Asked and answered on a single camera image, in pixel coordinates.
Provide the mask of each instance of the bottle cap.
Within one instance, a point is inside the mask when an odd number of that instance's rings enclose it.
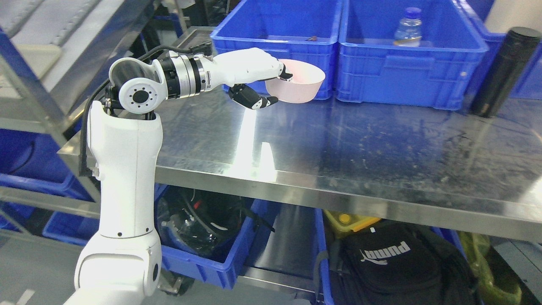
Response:
[[[540,43],[542,34],[524,27],[511,28],[499,49],[499,54],[506,58],[528,61]]]
[[[406,8],[405,9],[405,18],[408,19],[420,19],[422,16],[422,10],[419,8]]]

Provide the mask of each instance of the black cable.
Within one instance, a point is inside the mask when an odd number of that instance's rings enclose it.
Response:
[[[145,61],[155,55],[157,52],[162,50],[171,50],[177,53],[191,54],[192,50],[179,49],[176,47],[160,45],[158,47],[152,48],[143,56],[138,57],[140,61]],[[90,177],[92,176],[92,170],[87,166],[87,122],[88,122],[88,111],[91,109],[92,101],[98,96],[100,91],[102,91],[109,84],[109,79],[104,81],[91,96],[87,99],[85,104],[85,109],[83,110],[83,121],[81,125],[81,138],[79,141],[79,176]]]
[[[115,113],[115,108],[113,107],[110,107],[109,108],[109,115],[114,117],[114,118],[118,118],[119,116],[117,116],[117,114]]]

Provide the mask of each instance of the pink bowl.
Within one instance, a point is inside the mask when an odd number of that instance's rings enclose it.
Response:
[[[322,69],[310,63],[293,59],[279,59],[294,75],[292,81],[278,78],[266,80],[266,89],[270,95],[287,103],[306,103],[314,99],[326,74]]]

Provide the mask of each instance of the bin handle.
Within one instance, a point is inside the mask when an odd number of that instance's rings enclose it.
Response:
[[[263,49],[265,52],[277,59],[291,59],[290,50],[288,49]]]
[[[434,62],[435,59],[431,57],[388,55],[386,56],[384,67],[430,70],[432,69]]]

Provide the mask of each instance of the black strap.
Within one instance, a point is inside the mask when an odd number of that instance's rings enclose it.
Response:
[[[264,218],[260,217],[258,214],[254,213],[251,209],[241,207],[241,212],[244,213],[245,216],[250,217],[254,220],[254,231],[258,230],[261,225],[264,225],[265,227],[269,228],[271,232],[275,232],[275,228],[273,228],[271,224],[269,224]]]
[[[461,278],[466,278],[468,289],[470,289],[474,301],[476,304],[480,304],[478,279],[474,276],[462,251],[424,226],[411,225],[411,227],[412,230],[417,230],[420,237],[423,238],[425,246],[441,259],[444,266],[452,269],[453,272],[459,272]]]
[[[314,303],[318,301],[318,295],[320,294],[320,263],[324,259],[328,259],[329,255],[326,250],[321,251],[316,255],[316,261],[314,262],[314,267],[312,269],[312,281],[314,284]]]

